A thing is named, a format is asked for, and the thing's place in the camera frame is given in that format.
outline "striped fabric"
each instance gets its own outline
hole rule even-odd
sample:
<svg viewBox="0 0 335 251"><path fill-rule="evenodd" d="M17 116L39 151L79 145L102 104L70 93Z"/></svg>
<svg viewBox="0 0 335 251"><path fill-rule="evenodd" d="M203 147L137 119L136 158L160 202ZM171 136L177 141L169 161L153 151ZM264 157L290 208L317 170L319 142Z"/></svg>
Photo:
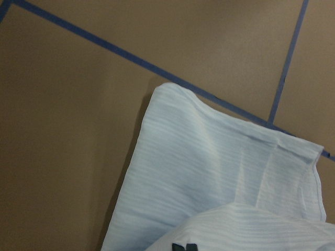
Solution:
<svg viewBox="0 0 335 251"><path fill-rule="evenodd" d="M232 202L325 221L321 151L165 83L150 100L102 250L145 250L184 220Z"/></svg>
<svg viewBox="0 0 335 251"><path fill-rule="evenodd" d="M196 243L199 251L335 251L335 225L230 203L191 217L146 251Z"/></svg>

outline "blue grout line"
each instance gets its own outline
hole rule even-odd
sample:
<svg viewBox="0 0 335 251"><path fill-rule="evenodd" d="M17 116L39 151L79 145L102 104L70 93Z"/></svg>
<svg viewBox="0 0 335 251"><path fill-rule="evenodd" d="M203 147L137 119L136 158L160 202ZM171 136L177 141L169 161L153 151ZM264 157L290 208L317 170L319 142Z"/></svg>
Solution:
<svg viewBox="0 0 335 251"><path fill-rule="evenodd" d="M2 4L0 5L0 23L6 16L12 2L13 0L4 0Z"/></svg>
<svg viewBox="0 0 335 251"><path fill-rule="evenodd" d="M75 26L41 8L39 8L38 6L36 5L33 5L25 0L14 0L14 4L20 6L21 8L27 10L27 11L30 11L60 27L63 27L64 29L66 30L69 30L70 32L72 33L75 33L77 34L78 36L82 37L82 38L85 38L91 42L93 42L94 44L96 45L99 45L149 71L152 71L153 73L157 74L157 75L160 75L176 84L179 84L180 86L183 86L187 89L190 89L191 91L193 91L194 93L196 94L199 94L200 96L206 98L206 99L209 99L210 101L214 102L214 103L217 103L218 105L224 107L224 108L227 108L228 110L231 110L232 112L238 114L238 115L241 115L242 117L252 121L252 122L255 122L261 126L264 126L264 127L267 127L269 129L273 129L273 130L277 130L277 131L281 131L283 133L286 133L286 134L289 134L289 135L292 135L291 133L273 125L273 124L269 124L267 121L225 101L225 100L222 100L222 99L219 99L218 97L216 97L215 95L191 84L190 82L187 82L165 70L163 70L162 68L159 68L158 66L155 66L151 63L149 63L148 61L145 61L144 59L141 59L140 57L138 56L135 56L134 54L131 54L130 52L127 52L125 50L123 50L122 48L112 44L112 43L109 43L108 41L86 31L86 30L83 30L81 28L79 28L78 26ZM330 154L327 152L327 151L323 151L322 152L322 156L324 157L327 157L333 161L335 161L335 156L330 156Z"/></svg>
<svg viewBox="0 0 335 251"><path fill-rule="evenodd" d="M276 113L277 113L279 101L280 101L280 98L281 98L281 95L282 95L282 92L283 92L283 89L284 89L284 85L285 85L285 79L286 79L286 76L287 76L288 68L289 68L289 65L291 63L294 48L295 48L295 45L297 43L299 32L300 32L300 29L301 29L301 26L302 26L302 23L303 23L303 20L304 20L304 16L305 16L305 13L306 13L308 1L309 0L304 0L303 4L301 6L300 14L299 14L299 17L298 17L298 20L297 20L297 23L296 23L296 26L295 26L295 29L294 29L294 33L293 33L293 36L292 36L291 43L289 45L288 52L287 52L287 56L286 56L283 71L282 71L282 74L281 74L281 78L279 80L277 92L276 92L275 98L273 100L273 104L272 104L271 112L270 112L270 115L269 115L269 119L267 120L268 124L273 124L274 118L275 118Z"/></svg>

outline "white fabric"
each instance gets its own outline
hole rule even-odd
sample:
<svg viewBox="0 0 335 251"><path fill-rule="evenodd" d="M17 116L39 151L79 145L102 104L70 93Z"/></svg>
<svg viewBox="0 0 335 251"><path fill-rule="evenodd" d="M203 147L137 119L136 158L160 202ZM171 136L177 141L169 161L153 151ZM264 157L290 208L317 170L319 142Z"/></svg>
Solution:
<svg viewBox="0 0 335 251"><path fill-rule="evenodd" d="M231 202L324 221L314 169L321 152L165 83L150 100L102 250L145 250L184 220Z"/></svg>
<svg viewBox="0 0 335 251"><path fill-rule="evenodd" d="M171 251L172 243L199 251L335 251L335 225L233 202L187 219L146 251Z"/></svg>

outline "dark blue stripe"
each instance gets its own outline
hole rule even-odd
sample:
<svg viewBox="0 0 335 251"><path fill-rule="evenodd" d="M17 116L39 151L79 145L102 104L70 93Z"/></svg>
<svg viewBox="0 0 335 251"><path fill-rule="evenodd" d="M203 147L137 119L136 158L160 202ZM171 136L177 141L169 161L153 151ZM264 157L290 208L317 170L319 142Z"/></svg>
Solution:
<svg viewBox="0 0 335 251"><path fill-rule="evenodd" d="M6 16L12 2L13 0L4 0L2 4L0 5L0 23Z"/></svg>
<svg viewBox="0 0 335 251"><path fill-rule="evenodd" d="M273 101L273 104L272 104L269 119L267 120L267 122L269 124L273 124L274 118L275 118L276 113L277 113L279 101L281 99L281 95L282 95L283 88L284 88L284 85L285 85L285 79L286 79L286 76L287 76L288 68L289 68L289 65L291 63L293 51L294 51L295 45L296 45L297 40L298 40L300 28L301 28L303 20L304 20L304 16L305 16L305 12L306 12L306 9L307 9L308 1L309 0L304 0L303 1L303 5L302 5L301 10L300 10L300 14L299 14L297 24L296 24L295 29L294 29L292 40L291 40L291 43L289 45L289 49L288 49L288 53L287 53L286 60L285 60L285 63L284 63L281 78L279 80L277 92L276 92L276 95L274 97L274 101Z"/></svg>
<svg viewBox="0 0 335 251"><path fill-rule="evenodd" d="M147 70L152 71L153 73L155 73L157 75L160 75L160 76L162 76L162 77L164 77L164 78L166 78L166 79L168 79L168 80L170 80L170 81L172 81L176 84L179 84L180 86L183 86L187 89L190 89L194 93L199 94L200 96L202 96L204 98L207 98L207 99L219 104L220 106L225 107L225 108L235 112L236 114L239 114L239 115L243 116L244 118L246 118L246 119L248 119L252 122L255 122L255 123L257 123L261 126L267 127L269 129L281 131L281 132L284 132L286 134L292 135L289 132L287 132L287 131L285 131L285 130L283 130L283 129L281 129L281 128L279 128L279 127L277 127L277 126L275 126L271 123L268 123L267 121L255 116L255 115L253 115L253 114L251 114L251 113L249 113L249 112L247 112L247 111L245 111L245 110L243 110L243 109L241 109L241 108L239 108L239 107L237 107L237 106L235 106L235 105L233 105L233 104L231 104L227 101L219 99L215 95L213 95L213 94L211 94L211 93L209 93L209 92L191 84L190 82L187 82L187 81L185 81L185 80L183 80L183 79L181 79L181 78L179 78L179 77L177 77L177 76L175 76L175 75L173 75L173 74L171 74L171 73L169 73L169 72L151 64L151 63L149 63L148 61L145 61L144 59L141 59L138 56L135 56L134 54L131 54L131 53L121 49L120 47L118 47L118 46L116 46L112 43L109 43L108 41L106 41L104 39L101 39L101 38L97 37L96 35L88 32L88 31L85 31L85 30L79 28L78 26L75 26L75 25L73 25L73 24L71 24L71 23L69 23L69 22L67 22L67 21L65 21L65 20L63 20L63 19L61 19L61 18L43 10L43 9L41 9L41 8L39 8L39 7L37 7L33 4L31 4L31 3L29 3L29 2L27 2L27 1L14 0L14 3L18 6L32 12L32 13L38 15L38 16L40 16L40 17L58 25L58 26L61 26L65 29L77 34L80 37L83 37L83 38L85 38L85 39L87 39L87 40L89 40L89 41L91 41L91 42L93 42L93 43L95 43L95 44L97 44L97 45L99 45L99 46L101 46L101 47L103 47L103 48L105 48L105 49L107 49L107 50L109 50L109 51L111 51L111 52L113 52L113 53L115 53L115 54L117 54L117 55L119 55L119 56L137 64L137 65L139 65L139 66L141 66L141 67L143 67L143 68L145 68L145 69L147 69ZM335 157L330 157L329 153L326 152L326 151L324 151L322 153L322 155L335 161Z"/></svg>

